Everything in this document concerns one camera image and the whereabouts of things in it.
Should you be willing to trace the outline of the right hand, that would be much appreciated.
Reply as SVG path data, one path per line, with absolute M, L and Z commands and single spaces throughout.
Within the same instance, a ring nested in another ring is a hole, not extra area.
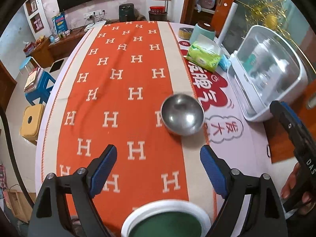
M 307 167 L 296 163 L 281 189 L 281 201 L 286 213 L 308 214 L 315 206 L 315 176 Z

